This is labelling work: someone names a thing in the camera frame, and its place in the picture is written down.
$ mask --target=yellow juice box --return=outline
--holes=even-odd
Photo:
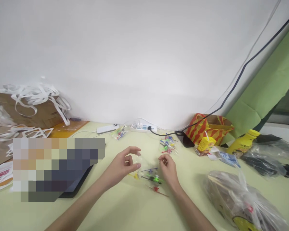
[[[198,156],[205,156],[209,153],[209,151],[211,150],[211,148],[214,147],[214,144],[216,143],[216,140],[214,140],[213,137],[209,136],[209,139],[208,137],[204,136],[197,149],[196,149],[196,153]]]

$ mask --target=black tablet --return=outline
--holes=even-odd
[[[82,176],[80,176],[77,180],[75,180],[74,183],[72,183],[71,186],[68,187],[68,189],[64,193],[62,193],[59,198],[73,198],[74,196],[76,196],[92,167],[93,165],[88,167],[85,173]]]

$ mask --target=forearm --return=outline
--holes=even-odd
[[[197,208],[189,196],[185,193],[181,185],[178,183],[171,187],[177,204],[183,213],[191,230],[197,231],[216,231],[214,226]]]
[[[68,208],[45,231],[75,231],[85,219],[93,205],[107,190],[105,184],[98,179],[83,195]]]

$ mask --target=green curtain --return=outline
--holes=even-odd
[[[235,129],[224,137],[223,143],[253,129],[288,89],[289,32],[226,115]]]

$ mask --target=finger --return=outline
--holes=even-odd
[[[161,167],[162,172],[164,172],[164,170],[167,169],[167,166],[163,163],[162,160],[160,160],[160,167]]]
[[[127,166],[126,167],[126,175],[131,173],[131,172],[134,172],[136,171],[137,169],[139,169],[141,167],[141,164],[140,163],[137,163],[137,164],[133,164],[131,166]]]
[[[129,146],[126,149],[124,149],[122,152],[120,152],[118,155],[121,155],[121,156],[127,156],[128,154],[138,155],[138,152],[140,151],[141,149],[138,147]]]
[[[163,159],[163,163],[164,163],[164,165],[166,165],[166,166],[167,166],[167,164],[168,164],[168,161],[167,161],[166,159]]]
[[[124,160],[125,160],[124,166],[132,166],[133,165],[133,158],[132,158],[131,155],[130,156],[126,156],[124,158]]]
[[[161,155],[158,159],[159,159],[159,160],[166,159],[168,162],[173,161],[172,157],[171,157],[169,154],[163,154],[163,155]]]
[[[161,155],[158,159],[159,159],[159,160],[165,159],[165,154]]]

